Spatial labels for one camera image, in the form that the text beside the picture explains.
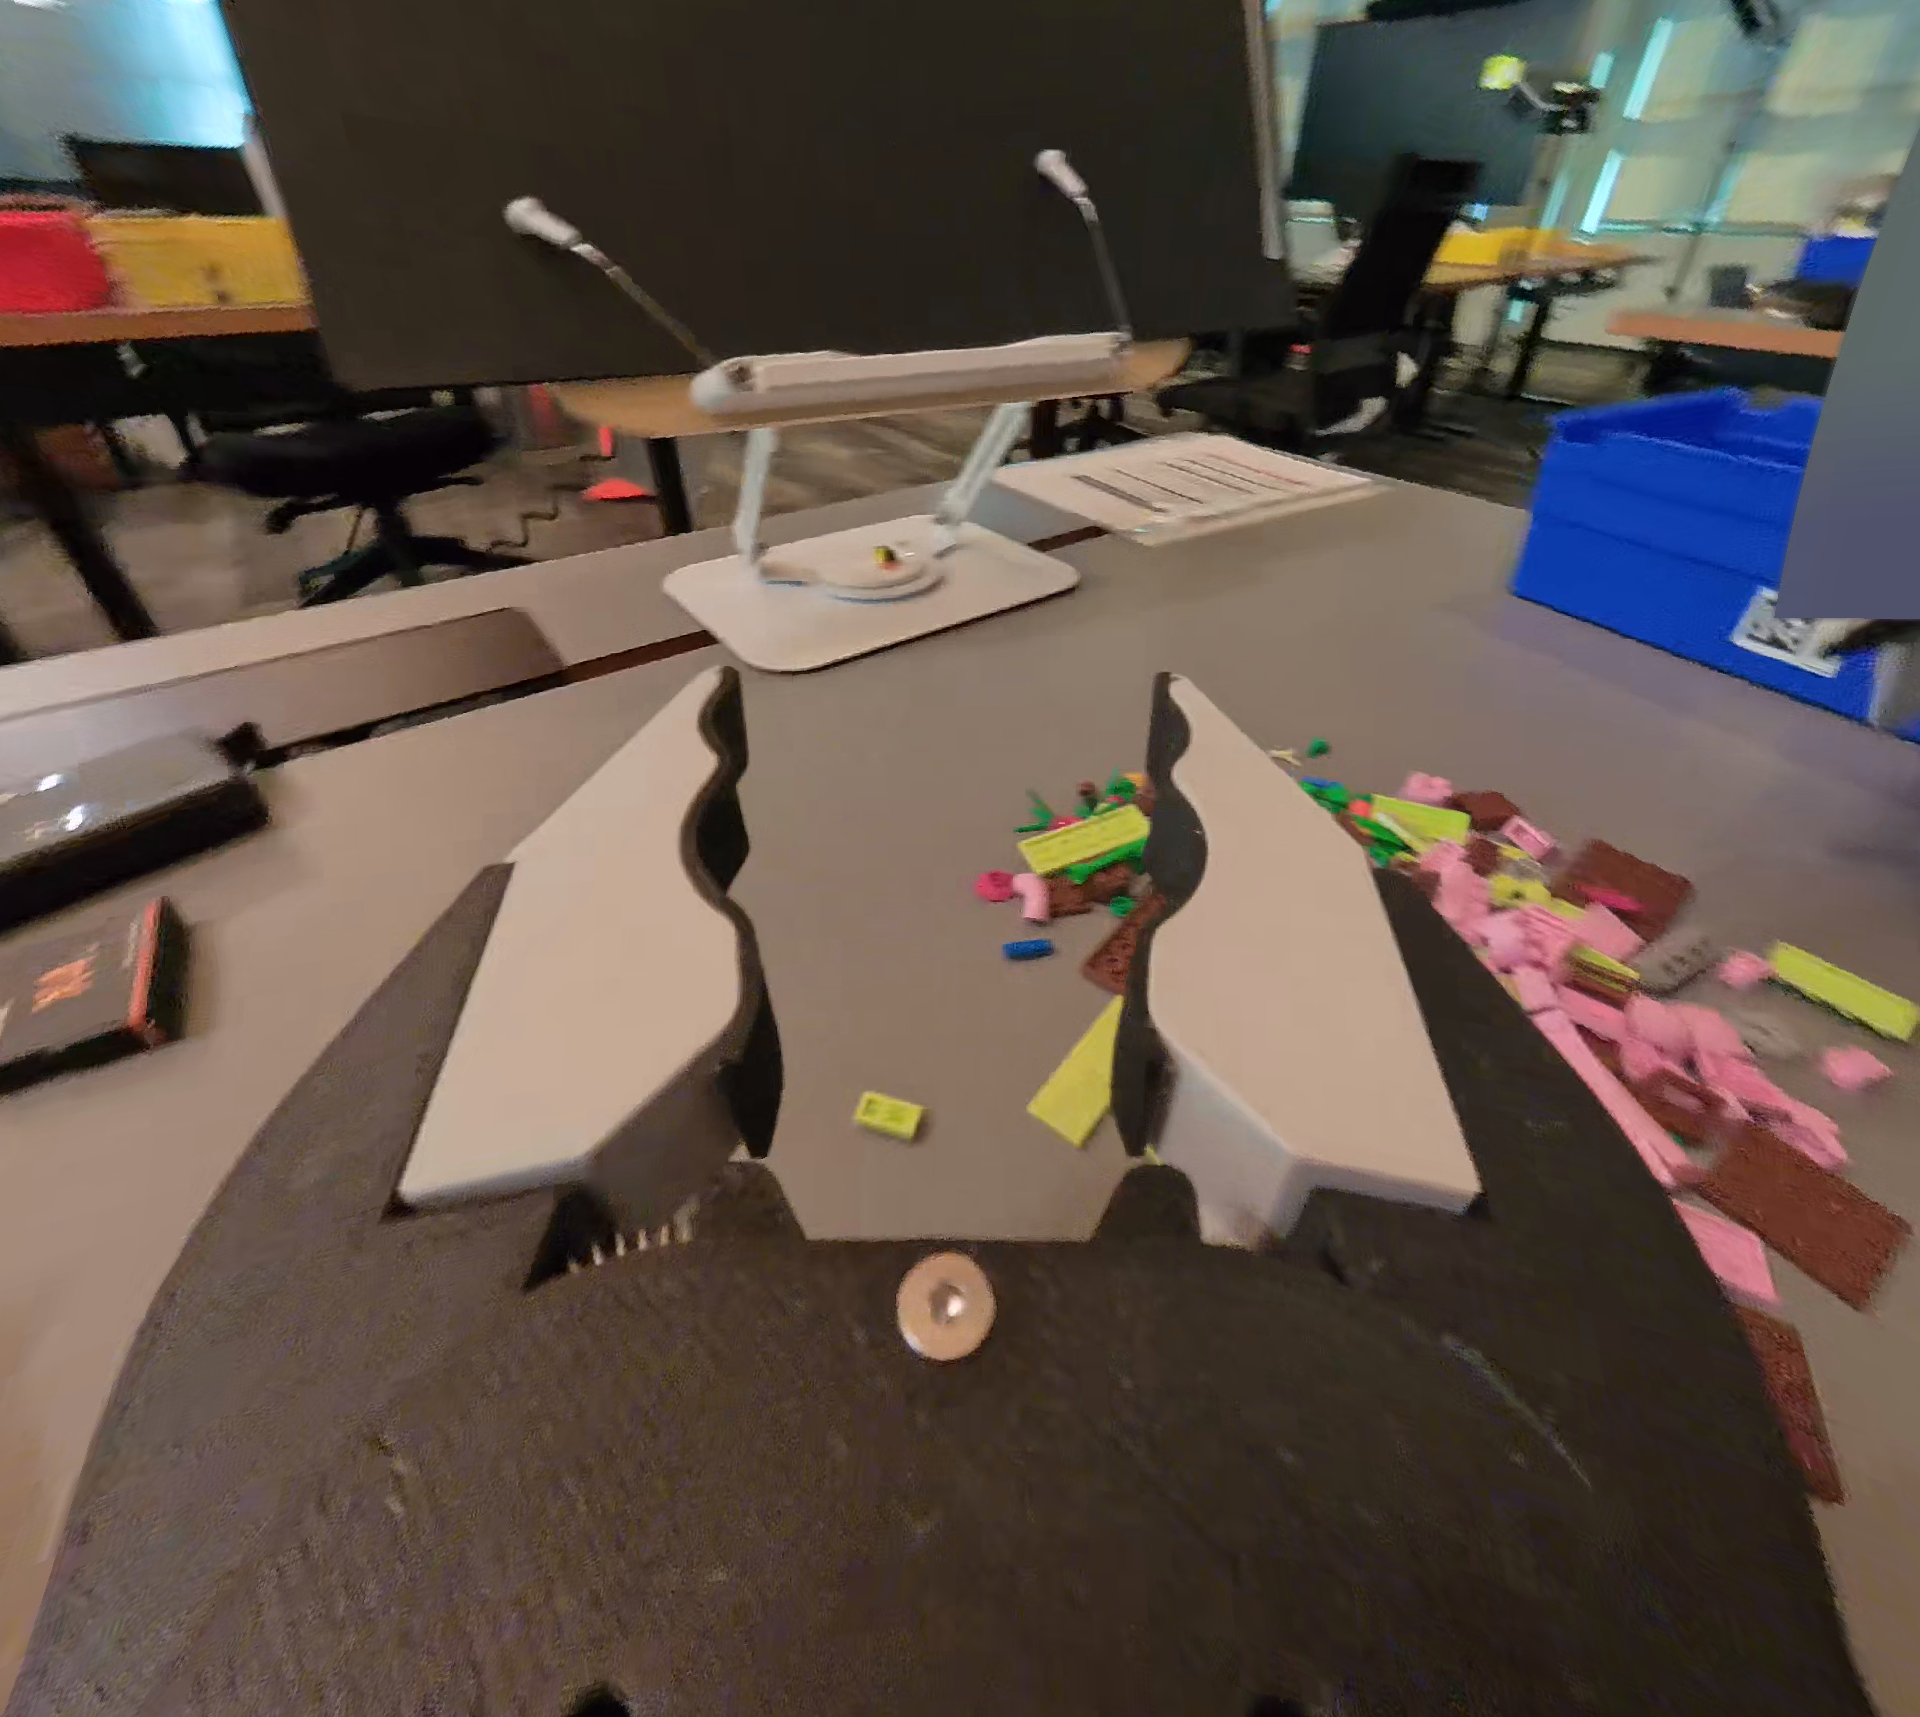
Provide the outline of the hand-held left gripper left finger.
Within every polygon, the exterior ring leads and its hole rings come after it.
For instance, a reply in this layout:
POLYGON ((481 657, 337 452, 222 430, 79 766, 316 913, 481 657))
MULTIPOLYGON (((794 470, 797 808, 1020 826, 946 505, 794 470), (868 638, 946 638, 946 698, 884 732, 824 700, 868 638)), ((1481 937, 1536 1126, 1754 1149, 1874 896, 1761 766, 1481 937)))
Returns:
POLYGON ((403 1205, 683 1205, 738 1153, 772 1153, 783 1045, 732 890, 747 766, 738 670, 710 668, 512 851, 403 1205))

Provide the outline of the pile of mixed toy bricks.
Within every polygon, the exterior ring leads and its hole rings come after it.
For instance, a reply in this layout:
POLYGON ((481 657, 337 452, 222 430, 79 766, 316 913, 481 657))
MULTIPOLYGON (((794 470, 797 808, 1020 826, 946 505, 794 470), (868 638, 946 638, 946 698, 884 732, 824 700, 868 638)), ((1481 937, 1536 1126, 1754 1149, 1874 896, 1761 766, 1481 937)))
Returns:
POLYGON ((1776 1251, 1707 1205, 1696 1177, 1750 1123, 1848 1177, 1837 1123, 1767 1073, 1770 1017, 1644 995, 1625 966, 1642 934, 1520 874, 1505 797, 1296 782, 1367 848, 1378 885, 1400 885, 1388 918, 1410 918, 1410 896, 1433 906, 1403 961, 1493 1193, 1448 1230, 1317 1193, 1283 1251, 1317 1238, 1352 1288, 1450 1323, 1523 1394, 1582 1394, 1609 1423, 1651 1417, 1625 1423, 1629 1443, 1700 1436, 1683 1402, 1720 1417, 1707 1391, 1738 1307, 1781 1309, 1776 1251))

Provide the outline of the brown square studded plate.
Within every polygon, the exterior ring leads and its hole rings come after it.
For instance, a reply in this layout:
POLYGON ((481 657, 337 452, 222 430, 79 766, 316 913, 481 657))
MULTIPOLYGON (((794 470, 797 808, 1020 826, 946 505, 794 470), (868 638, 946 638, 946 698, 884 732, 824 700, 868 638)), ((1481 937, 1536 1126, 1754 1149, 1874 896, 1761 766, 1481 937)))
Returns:
POLYGON ((1859 1312, 1914 1238, 1901 1214, 1760 1123, 1723 1139, 1696 1197, 1859 1312))
POLYGON ((1655 944, 1686 918, 1696 887, 1686 874, 1590 836, 1554 868, 1549 890, 1570 906, 1612 909, 1633 934, 1655 944))
POLYGON ((1738 1321, 1761 1373, 1787 1454, 1802 1471, 1808 1491, 1822 1504, 1844 1504, 1848 1487, 1838 1478, 1837 1443, 1830 1434, 1802 1334, 1797 1323, 1748 1301, 1738 1307, 1738 1321))

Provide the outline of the brown rectangular plate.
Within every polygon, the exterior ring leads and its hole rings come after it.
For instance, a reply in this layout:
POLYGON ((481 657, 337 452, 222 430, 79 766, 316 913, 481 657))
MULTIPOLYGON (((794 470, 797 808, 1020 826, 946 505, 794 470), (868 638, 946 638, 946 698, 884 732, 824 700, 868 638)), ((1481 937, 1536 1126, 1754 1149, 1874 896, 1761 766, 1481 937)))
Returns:
POLYGON ((1105 991, 1109 997, 1122 995, 1138 944, 1147 933, 1153 933, 1157 918, 1164 913, 1160 890, 1147 890, 1141 897, 1122 897, 1122 903, 1126 903, 1126 909, 1116 918, 1109 934, 1081 966, 1084 979, 1093 983, 1098 991, 1105 991))

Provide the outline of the lime smooth tile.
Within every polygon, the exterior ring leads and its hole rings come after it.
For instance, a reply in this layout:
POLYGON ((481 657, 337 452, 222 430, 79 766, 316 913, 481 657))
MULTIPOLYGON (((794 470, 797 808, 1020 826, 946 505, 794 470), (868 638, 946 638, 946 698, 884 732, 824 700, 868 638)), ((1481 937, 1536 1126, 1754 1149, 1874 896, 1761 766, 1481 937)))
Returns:
POLYGON ((1061 1138, 1067 1149, 1086 1149, 1093 1128, 1114 1111, 1114 1056, 1120 1017, 1122 997, 1109 997, 1023 1104, 1029 1118, 1061 1138))

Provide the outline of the white stand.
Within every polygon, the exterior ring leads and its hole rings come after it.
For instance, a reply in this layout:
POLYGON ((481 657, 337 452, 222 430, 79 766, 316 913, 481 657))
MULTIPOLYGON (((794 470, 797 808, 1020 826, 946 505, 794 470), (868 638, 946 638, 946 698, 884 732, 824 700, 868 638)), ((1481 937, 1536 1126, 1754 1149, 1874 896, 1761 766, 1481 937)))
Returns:
POLYGON ((654 326, 699 354, 700 365, 687 382, 687 404, 711 425, 747 431, 732 520, 736 552, 699 560, 660 584, 736 661, 766 673, 824 670, 942 626, 1059 597, 1077 584, 1034 546, 996 541, 973 520, 973 505, 1018 445, 1033 436, 1040 407, 1126 391, 1168 375, 1168 364, 1147 365, 1149 350, 1136 338, 1105 224, 1084 172, 1061 145, 1042 145, 1033 167, 1077 207, 1116 316, 1114 330, 916 350, 820 349, 716 359, 683 320, 544 199, 518 194, 500 207, 508 229, 593 264, 654 326), (797 546, 766 546, 765 497, 783 431, 816 420, 872 420, 934 404, 989 407, 984 430, 934 512, 895 527, 838 527, 797 546))

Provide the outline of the printed paper sheet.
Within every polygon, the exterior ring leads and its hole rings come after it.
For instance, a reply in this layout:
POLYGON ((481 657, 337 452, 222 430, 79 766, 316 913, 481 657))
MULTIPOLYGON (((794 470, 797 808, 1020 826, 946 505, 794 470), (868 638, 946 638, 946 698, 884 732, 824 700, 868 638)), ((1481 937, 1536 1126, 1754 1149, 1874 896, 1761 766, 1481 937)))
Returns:
POLYGON ((1388 492, 1372 473, 1225 431, 1171 431, 1029 457, 1001 467, 996 485, 1141 546, 1192 541, 1388 492))

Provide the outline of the long flat black device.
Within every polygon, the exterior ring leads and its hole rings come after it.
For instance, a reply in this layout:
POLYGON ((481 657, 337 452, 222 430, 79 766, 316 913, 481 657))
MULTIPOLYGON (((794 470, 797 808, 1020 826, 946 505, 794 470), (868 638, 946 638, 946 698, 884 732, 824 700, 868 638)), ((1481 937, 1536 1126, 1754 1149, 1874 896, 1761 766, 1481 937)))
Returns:
POLYGON ((5 770, 5 933, 247 840, 267 820, 255 770, 194 732, 5 770))

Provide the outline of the black box orange mark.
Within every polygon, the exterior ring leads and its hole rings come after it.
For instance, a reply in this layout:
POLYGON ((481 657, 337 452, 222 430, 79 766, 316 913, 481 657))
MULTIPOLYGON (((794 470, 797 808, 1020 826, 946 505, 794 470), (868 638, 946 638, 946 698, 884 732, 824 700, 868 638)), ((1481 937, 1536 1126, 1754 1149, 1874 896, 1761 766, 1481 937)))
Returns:
POLYGON ((5 1095, 186 1030, 192 933, 170 896, 5 937, 5 1095))

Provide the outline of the black office chair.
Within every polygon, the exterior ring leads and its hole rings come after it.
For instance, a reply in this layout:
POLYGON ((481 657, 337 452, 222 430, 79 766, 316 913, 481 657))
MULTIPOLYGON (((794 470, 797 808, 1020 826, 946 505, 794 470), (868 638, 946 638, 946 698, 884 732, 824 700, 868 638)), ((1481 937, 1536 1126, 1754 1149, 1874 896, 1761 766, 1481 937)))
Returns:
POLYGON ((1160 390, 1157 407, 1270 452, 1334 457, 1396 404, 1428 264, 1481 177, 1469 158, 1400 154, 1334 291, 1273 330, 1235 333, 1225 370, 1160 390))
POLYGON ((479 485, 479 467, 492 456, 497 431, 479 407, 403 407, 211 431, 194 452, 194 480, 267 501, 271 536, 316 512, 369 516, 369 541, 296 577, 296 606, 332 606, 361 597, 376 584, 421 588, 431 567, 462 577, 524 567, 524 552, 425 536, 406 516, 406 501, 418 496, 479 485))

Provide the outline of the blue plastic bin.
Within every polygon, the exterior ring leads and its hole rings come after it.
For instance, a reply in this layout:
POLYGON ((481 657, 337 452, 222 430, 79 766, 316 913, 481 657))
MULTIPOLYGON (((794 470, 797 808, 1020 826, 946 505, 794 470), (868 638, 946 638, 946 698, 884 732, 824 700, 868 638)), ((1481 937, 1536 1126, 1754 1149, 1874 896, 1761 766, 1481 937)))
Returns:
POLYGON ((1837 653, 1776 584, 1822 404, 1739 390, 1563 410, 1514 593, 1918 742, 1918 645, 1837 653))

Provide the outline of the yellow storage bin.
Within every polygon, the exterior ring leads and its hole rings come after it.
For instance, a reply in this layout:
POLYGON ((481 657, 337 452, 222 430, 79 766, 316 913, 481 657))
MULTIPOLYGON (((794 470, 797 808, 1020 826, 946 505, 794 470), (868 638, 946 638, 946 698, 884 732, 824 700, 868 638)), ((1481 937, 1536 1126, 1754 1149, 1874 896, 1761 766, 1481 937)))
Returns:
POLYGON ((83 215, 93 250, 112 273, 112 297, 120 310, 175 308, 170 273, 170 220, 145 212, 83 215))
POLYGON ((227 270, 232 215, 154 215, 152 224, 154 308, 234 305, 234 280, 227 270))
POLYGON ((293 229, 279 215, 222 215, 222 266, 232 305, 309 305, 293 229))

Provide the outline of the wooden office desk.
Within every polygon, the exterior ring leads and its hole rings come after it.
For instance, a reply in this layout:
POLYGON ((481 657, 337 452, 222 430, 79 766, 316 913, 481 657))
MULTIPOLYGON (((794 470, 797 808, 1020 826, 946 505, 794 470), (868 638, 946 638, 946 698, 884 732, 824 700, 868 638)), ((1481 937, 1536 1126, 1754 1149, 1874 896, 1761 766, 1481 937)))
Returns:
POLYGON ((119 640, 154 638, 159 622, 93 508, 42 452, 42 430, 170 410, 175 397, 139 382, 125 365, 125 350, 170 342, 309 338, 311 330, 309 305, 5 310, 5 473, 119 640))

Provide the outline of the black monitor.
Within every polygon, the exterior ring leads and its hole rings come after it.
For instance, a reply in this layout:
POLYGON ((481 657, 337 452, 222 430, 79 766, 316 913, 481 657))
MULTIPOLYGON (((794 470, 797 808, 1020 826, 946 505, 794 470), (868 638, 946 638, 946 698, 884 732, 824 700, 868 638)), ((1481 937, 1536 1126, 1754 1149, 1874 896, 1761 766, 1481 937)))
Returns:
POLYGON ((1549 134, 1590 122, 1596 0, 1378 0, 1317 24, 1286 194, 1367 220, 1400 158, 1469 161, 1514 207, 1549 134))

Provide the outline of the large black panel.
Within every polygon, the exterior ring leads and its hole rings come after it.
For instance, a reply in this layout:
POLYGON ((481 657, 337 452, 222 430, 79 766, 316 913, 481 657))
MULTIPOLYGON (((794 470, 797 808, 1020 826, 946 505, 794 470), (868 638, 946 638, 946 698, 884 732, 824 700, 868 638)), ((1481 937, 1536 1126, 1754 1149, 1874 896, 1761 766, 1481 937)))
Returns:
POLYGON ((1270 330, 1258 0, 222 0, 332 370, 358 390, 693 370, 1116 326, 1270 330))

